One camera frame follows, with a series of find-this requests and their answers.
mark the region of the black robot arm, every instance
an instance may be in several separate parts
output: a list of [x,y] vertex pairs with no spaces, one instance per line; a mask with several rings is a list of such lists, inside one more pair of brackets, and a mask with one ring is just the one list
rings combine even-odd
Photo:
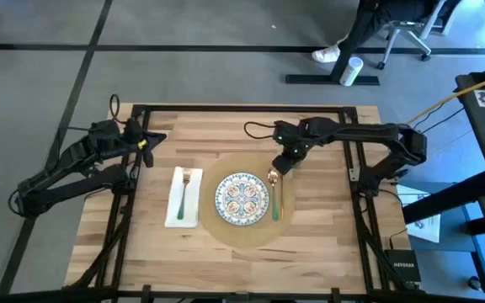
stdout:
[[394,178],[403,166],[419,165],[426,161],[426,137],[408,125],[350,125],[329,118],[304,119],[299,125],[279,120],[274,123],[273,139],[284,149],[273,160],[273,166],[282,174],[302,161],[314,146],[334,141],[360,141],[381,143],[390,154],[374,167],[362,167],[359,190],[376,196],[383,178]]
[[[95,164],[136,152],[143,155],[147,167],[152,167],[152,149],[164,139],[165,134],[143,130],[134,118],[125,122],[122,134],[115,120],[93,123],[86,136],[71,144],[54,162],[47,163],[42,171],[18,185],[14,199],[16,207],[10,205],[11,210],[23,217],[35,218],[56,203],[96,189],[111,189],[114,193],[124,194],[135,186],[125,167],[115,164],[99,171]],[[86,178],[51,189],[71,173],[81,173]]]

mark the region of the white sneaker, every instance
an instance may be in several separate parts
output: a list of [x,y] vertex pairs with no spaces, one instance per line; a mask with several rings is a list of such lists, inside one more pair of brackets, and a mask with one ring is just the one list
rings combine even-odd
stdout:
[[339,56],[340,56],[340,49],[338,48],[337,45],[312,52],[312,59],[319,63],[336,62]]

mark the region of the black metal frame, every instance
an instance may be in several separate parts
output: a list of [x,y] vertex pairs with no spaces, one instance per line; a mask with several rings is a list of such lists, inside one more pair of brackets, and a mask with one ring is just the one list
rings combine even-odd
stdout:
[[485,171],[403,207],[405,223],[413,223],[485,196]]
[[[298,107],[298,106],[265,106],[265,105],[134,105],[132,108],[132,116],[139,116],[143,114],[142,127],[147,128],[151,122],[151,112],[155,111],[216,111],[216,112],[297,112],[297,113],[328,113],[338,114],[340,123],[348,123],[350,119],[352,124],[358,124],[358,116],[355,107]],[[354,160],[351,151],[350,142],[344,141],[344,155],[347,168],[354,168]],[[355,143],[356,154],[359,164],[365,165],[365,154],[362,143]],[[136,170],[132,173],[132,178],[136,180],[139,178],[141,165],[141,155],[136,155],[135,167]],[[129,162],[129,156],[125,156],[121,160],[123,165]],[[144,285],[142,291],[119,291],[120,276],[123,268],[123,260],[125,256],[126,239],[131,224],[132,209],[134,206],[134,199],[136,197],[136,189],[129,193],[126,205],[123,209],[123,220],[120,226],[115,229],[117,214],[120,212],[121,195],[116,195],[112,201],[112,208],[109,213],[109,221],[106,227],[106,235],[104,239],[104,248],[107,251],[113,247],[109,246],[112,237],[115,237],[115,231],[121,229],[122,234],[119,233],[119,246],[115,257],[115,270],[112,275],[110,286],[103,286],[105,278],[105,267],[108,259],[97,257],[95,262],[88,270],[88,274],[97,274],[95,286],[89,288],[88,284],[74,285],[75,287],[66,287],[62,290],[50,290],[23,294],[9,295],[12,286],[12,280],[5,281],[5,285],[0,285],[0,302],[63,302],[63,301],[91,301],[91,300],[106,300],[112,299],[112,302],[117,302],[119,297],[138,297],[142,298],[142,302],[152,302],[154,298],[196,298],[196,299],[228,299],[228,300],[252,300],[252,299],[298,299],[298,300],[328,300],[329,302],[339,303],[342,300],[357,300],[357,301],[375,301],[375,302],[394,302],[403,301],[405,295],[410,295],[411,302],[482,302],[481,300],[452,298],[446,296],[424,295],[417,291],[408,290],[408,287],[403,283],[402,279],[397,275],[392,267],[392,264],[387,259],[381,246],[381,237],[379,234],[379,226],[376,218],[376,209],[374,201],[371,197],[366,197],[368,219],[370,222],[370,229],[365,224],[360,208],[361,195],[357,190],[357,182],[349,181],[351,191],[351,198],[353,202],[354,222],[357,231],[357,237],[360,248],[360,258],[362,264],[363,277],[365,281],[366,294],[360,295],[343,295],[338,289],[331,289],[330,294],[266,294],[266,293],[209,293],[209,292],[158,292],[151,291],[150,285]],[[17,242],[16,246],[23,246],[24,242]],[[367,246],[370,246],[372,252],[376,255],[378,261],[379,276],[382,290],[376,290],[373,285],[370,259],[367,251]],[[9,267],[19,264],[19,260],[12,260],[9,262]],[[389,287],[389,279],[396,286],[396,290],[391,291]]]

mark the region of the utensil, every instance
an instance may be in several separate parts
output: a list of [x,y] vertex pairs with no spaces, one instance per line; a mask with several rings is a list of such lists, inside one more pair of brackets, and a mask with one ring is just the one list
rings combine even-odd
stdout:
[[218,215],[235,226],[252,225],[269,209],[269,191],[261,179],[251,173],[225,177],[215,192]]
[[181,199],[181,205],[179,206],[179,212],[177,213],[177,219],[182,220],[184,218],[184,193],[186,192],[186,185],[190,182],[190,171],[188,168],[183,169],[183,198]]
[[275,197],[275,194],[274,194],[274,186],[278,182],[279,177],[280,177],[280,175],[278,174],[278,172],[276,172],[276,170],[274,168],[271,168],[269,170],[269,173],[267,174],[267,178],[269,179],[270,186],[273,189],[271,196],[273,198],[273,220],[274,221],[277,221],[279,219],[279,217],[278,217],[278,207],[276,205],[276,197]]
[[280,175],[280,219],[284,219],[284,175]]

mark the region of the wooden tabletop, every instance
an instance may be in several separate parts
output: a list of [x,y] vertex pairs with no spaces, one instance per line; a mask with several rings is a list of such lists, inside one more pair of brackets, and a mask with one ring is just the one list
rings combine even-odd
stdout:
[[[120,119],[128,117],[132,105],[121,105]],[[360,123],[380,123],[376,106],[357,110]],[[314,147],[294,170],[296,209],[292,221],[268,245],[228,247],[201,225],[195,229],[164,228],[175,166],[199,167],[206,173],[217,159],[233,153],[278,154],[281,146],[272,140],[247,137],[243,124],[249,120],[296,124],[318,115],[338,120],[336,114],[323,113],[152,113],[148,129],[165,132],[168,138],[153,150],[154,167],[143,167],[140,172],[120,289],[141,290],[144,284],[150,284],[157,291],[329,293],[331,288],[340,288],[342,293],[365,293],[341,142]],[[270,129],[252,130],[256,136],[270,133]],[[384,146],[364,146],[369,165],[387,154]],[[396,191],[390,185],[381,187]],[[87,199],[66,284],[81,276],[101,250],[111,201],[109,191]],[[376,197],[375,205],[382,244],[388,247],[388,237],[405,228],[401,205],[387,193]],[[393,239],[396,249],[409,249],[405,233]],[[372,253],[370,262],[378,287]],[[113,263],[109,263],[107,283]]]

